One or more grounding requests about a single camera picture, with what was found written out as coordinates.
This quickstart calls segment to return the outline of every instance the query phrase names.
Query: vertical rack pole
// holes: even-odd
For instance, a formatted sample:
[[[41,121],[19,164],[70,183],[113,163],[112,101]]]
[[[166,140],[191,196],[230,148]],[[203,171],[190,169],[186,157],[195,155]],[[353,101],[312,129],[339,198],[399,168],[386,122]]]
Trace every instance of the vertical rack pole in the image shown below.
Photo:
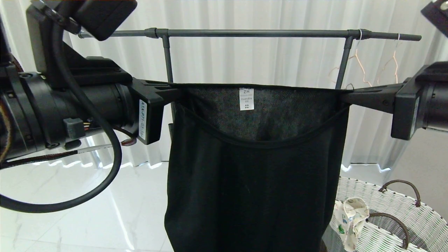
[[[162,36],[162,42],[164,44],[164,52],[165,52],[165,65],[167,68],[167,77],[168,82],[173,83],[173,77],[172,77],[172,65],[171,65],[171,52],[169,50],[169,37],[168,35]],[[172,114],[172,121],[174,122],[174,115],[176,114],[176,107],[174,106],[174,103],[171,103],[171,114]],[[173,130],[173,124],[168,124],[168,129],[170,133],[170,137],[172,138],[172,130]]]
[[[342,81],[344,80],[345,69],[347,68],[347,62],[349,61],[350,49],[352,48],[352,44],[352,36],[345,39],[344,52],[342,53],[342,59],[340,61],[339,73],[337,75],[335,89],[341,89],[342,87]]]

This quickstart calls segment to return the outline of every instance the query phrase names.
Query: white woven basket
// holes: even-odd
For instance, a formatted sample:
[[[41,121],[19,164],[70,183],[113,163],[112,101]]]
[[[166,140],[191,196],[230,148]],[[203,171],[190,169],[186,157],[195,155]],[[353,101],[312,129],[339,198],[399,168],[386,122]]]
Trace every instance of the white woven basket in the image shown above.
[[[411,185],[418,200],[388,191],[387,185],[393,182]],[[340,177],[336,200],[345,200],[348,197],[362,198],[371,213],[387,213],[395,216],[403,222],[409,232],[409,245],[407,249],[403,249],[405,232],[396,222],[384,217],[369,218],[369,222],[362,230],[357,252],[448,252],[446,220],[426,204],[420,204],[420,195],[413,184],[394,180],[379,187],[357,179]],[[343,244],[335,229],[336,221],[333,216],[323,240],[328,252],[344,252]]]

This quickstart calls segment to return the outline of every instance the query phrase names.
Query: black garment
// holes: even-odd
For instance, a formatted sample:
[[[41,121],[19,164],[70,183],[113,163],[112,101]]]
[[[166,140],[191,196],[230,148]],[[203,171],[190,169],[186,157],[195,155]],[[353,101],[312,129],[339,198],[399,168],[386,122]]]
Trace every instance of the black garment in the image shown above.
[[[317,252],[348,107],[338,90],[181,84],[165,229],[175,252]],[[239,88],[254,88],[240,111]]]

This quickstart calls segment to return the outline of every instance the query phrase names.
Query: white curtain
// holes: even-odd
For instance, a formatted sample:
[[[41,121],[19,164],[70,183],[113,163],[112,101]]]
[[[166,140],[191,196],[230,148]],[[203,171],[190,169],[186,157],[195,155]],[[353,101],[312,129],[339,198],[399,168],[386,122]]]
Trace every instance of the white curtain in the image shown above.
[[[28,0],[1,0],[1,15],[12,52],[26,71],[34,71],[25,20]],[[418,34],[419,42],[368,39],[353,44],[365,77],[355,59],[349,61],[343,87],[367,87],[395,83],[396,49],[398,81],[412,77],[423,64],[448,59],[448,42],[420,13],[427,1],[370,0],[151,0],[138,2],[137,9],[118,30],[149,27],[169,29],[368,29],[371,31]],[[164,52],[160,39],[80,39],[66,35],[65,41],[83,56],[113,59],[137,78],[166,81]],[[256,83],[297,87],[334,88],[344,39],[321,38],[171,38],[174,82]],[[169,157],[167,124],[171,111],[166,107],[161,140],[144,146],[124,148],[123,163],[156,164]],[[352,106],[350,110],[343,165],[377,163],[393,169],[407,142],[390,137],[392,116]],[[107,142],[96,135],[90,144]],[[109,165],[111,153],[84,154],[63,160],[71,164]]]

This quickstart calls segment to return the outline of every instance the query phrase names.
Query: robotic arm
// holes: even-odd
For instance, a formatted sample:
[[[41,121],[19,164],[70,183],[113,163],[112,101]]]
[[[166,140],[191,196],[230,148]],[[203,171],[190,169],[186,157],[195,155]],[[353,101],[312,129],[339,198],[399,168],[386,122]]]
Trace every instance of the robotic arm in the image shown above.
[[[430,3],[425,9],[429,18],[436,17],[433,23],[447,34],[448,13],[440,11],[442,2]],[[32,1],[26,14],[39,73],[17,69],[2,33],[0,169],[11,167],[17,162],[11,161],[14,158],[46,148],[70,151],[81,145],[81,138],[99,132],[105,132],[112,143],[114,163],[104,182],[76,199],[29,204],[0,196],[1,207],[48,213],[86,202],[104,190],[118,173],[121,146],[113,129],[144,144],[159,140],[163,108],[180,98],[182,92],[169,83],[133,78],[112,60],[84,58],[62,42],[63,30],[77,34],[81,26],[96,39],[107,39],[136,5],[135,0]],[[392,113],[392,137],[409,140],[421,127],[448,129],[447,71],[448,62],[436,62],[424,66],[404,83],[346,91],[340,98]]]

